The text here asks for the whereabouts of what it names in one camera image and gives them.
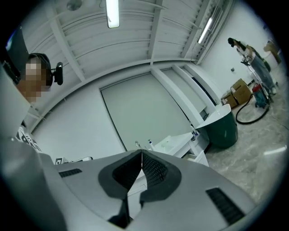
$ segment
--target person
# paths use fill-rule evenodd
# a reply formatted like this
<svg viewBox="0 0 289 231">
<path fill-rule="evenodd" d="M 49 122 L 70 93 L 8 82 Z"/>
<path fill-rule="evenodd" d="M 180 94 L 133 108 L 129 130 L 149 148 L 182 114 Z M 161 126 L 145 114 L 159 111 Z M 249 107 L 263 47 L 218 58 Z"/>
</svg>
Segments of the person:
<svg viewBox="0 0 289 231">
<path fill-rule="evenodd" d="M 16 88 L 29 103 L 32 103 L 36 102 L 38 97 L 41 97 L 42 92 L 49 91 L 52 80 L 53 76 L 48 57 L 45 54 L 32 53 L 28 56 L 25 70 L 21 72 L 20 81 Z M 24 121 L 18 129 L 16 139 L 29 144 L 37 152 L 41 152 Z"/>
<path fill-rule="evenodd" d="M 256 53 L 256 50 L 249 46 L 248 44 L 244 42 L 237 41 L 233 38 L 228 38 L 228 43 L 231 45 L 231 47 L 236 46 L 237 52 L 239 55 L 242 55 L 243 57 L 249 57 L 249 64 L 252 66 L 252 68 L 256 71 L 260 79 L 262 80 L 263 86 L 271 93 L 276 94 L 275 85 L 273 83 L 273 79 L 266 68 L 264 62 L 262 61 L 259 53 Z"/>
</svg>

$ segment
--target small bottle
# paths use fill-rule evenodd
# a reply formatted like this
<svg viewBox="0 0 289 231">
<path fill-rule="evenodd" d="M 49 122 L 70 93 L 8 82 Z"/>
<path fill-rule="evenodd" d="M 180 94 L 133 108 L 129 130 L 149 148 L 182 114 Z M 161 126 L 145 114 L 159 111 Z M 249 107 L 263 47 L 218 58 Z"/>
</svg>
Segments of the small bottle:
<svg viewBox="0 0 289 231">
<path fill-rule="evenodd" d="M 152 148 L 152 151 L 155 151 L 155 148 L 154 148 L 153 142 L 151 142 L 150 139 L 149 139 L 149 145 L 150 145 L 150 147 Z"/>
</svg>

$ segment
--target floor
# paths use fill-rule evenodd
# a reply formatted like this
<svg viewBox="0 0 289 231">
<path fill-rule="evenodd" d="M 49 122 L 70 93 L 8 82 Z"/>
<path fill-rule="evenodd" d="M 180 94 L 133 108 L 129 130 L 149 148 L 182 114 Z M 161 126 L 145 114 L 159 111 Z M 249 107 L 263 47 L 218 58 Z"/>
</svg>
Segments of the floor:
<svg viewBox="0 0 289 231">
<path fill-rule="evenodd" d="M 256 203 L 265 199 L 282 179 L 287 161 L 288 77 L 281 65 L 271 74 L 278 81 L 278 87 L 269 112 L 254 124 L 238 124 L 238 141 L 232 147 L 225 150 L 211 147 L 206 154 L 211 168 L 241 187 Z M 239 108 L 232 109 L 233 114 Z M 251 121 L 262 112 L 263 109 L 255 108 L 253 98 L 238 119 Z"/>
</svg>

